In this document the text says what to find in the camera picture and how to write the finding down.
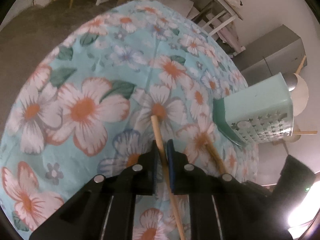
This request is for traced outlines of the white plastic rice paddle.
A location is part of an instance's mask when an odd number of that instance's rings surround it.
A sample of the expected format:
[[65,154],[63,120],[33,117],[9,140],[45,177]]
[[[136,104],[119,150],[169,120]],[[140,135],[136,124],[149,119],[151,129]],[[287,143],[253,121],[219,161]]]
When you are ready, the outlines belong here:
[[309,100],[309,88],[306,81],[300,76],[295,74],[297,78],[297,84],[295,88],[290,92],[293,102],[293,115],[300,115],[307,106]]

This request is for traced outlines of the metal spoon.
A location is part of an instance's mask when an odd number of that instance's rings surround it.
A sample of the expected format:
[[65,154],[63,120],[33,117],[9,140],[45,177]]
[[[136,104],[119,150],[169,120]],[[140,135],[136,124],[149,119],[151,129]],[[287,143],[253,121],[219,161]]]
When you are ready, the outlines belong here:
[[294,73],[285,73],[283,74],[283,78],[286,82],[289,92],[293,91],[298,83],[298,78]]

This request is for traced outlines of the mint green utensil basket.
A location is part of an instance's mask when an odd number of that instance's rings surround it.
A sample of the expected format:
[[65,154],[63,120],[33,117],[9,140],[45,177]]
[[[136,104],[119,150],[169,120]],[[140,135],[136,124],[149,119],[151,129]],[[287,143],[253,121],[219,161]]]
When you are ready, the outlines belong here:
[[278,73],[251,87],[213,101],[213,122],[239,146],[283,139],[293,132],[293,102]]

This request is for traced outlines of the floral blue tablecloth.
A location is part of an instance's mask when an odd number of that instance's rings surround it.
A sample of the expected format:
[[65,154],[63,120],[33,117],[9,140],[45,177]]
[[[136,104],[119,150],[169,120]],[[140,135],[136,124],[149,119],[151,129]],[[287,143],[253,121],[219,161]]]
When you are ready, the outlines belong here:
[[227,171],[254,181],[258,147],[239,147],[213,122],[213,101],[247,82],[195,23],[155,0],[136,0],[73,31],[35,68],[15,99],[1,139],[1,206],[22,239],[94,175],[134,165],[164,140],[217,175],[204,143]]

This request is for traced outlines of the grey refrigerator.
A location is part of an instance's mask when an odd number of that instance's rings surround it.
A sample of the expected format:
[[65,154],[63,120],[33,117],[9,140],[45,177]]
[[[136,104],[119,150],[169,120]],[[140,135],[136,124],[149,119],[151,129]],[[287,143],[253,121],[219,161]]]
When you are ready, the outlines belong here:
[[281,25],[254,42],[233,58],[249,86],[281,73],[294,73],[305,48],[300,36]]

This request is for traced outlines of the white sack under table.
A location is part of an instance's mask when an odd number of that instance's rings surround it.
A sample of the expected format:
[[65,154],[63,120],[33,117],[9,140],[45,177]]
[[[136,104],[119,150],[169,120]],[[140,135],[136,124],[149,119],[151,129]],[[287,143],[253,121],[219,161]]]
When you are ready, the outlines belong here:
[[157,0],[163,5],[180,13],[183,17],[191,20],[200,12],[194,7],[194,2],[191,0]]

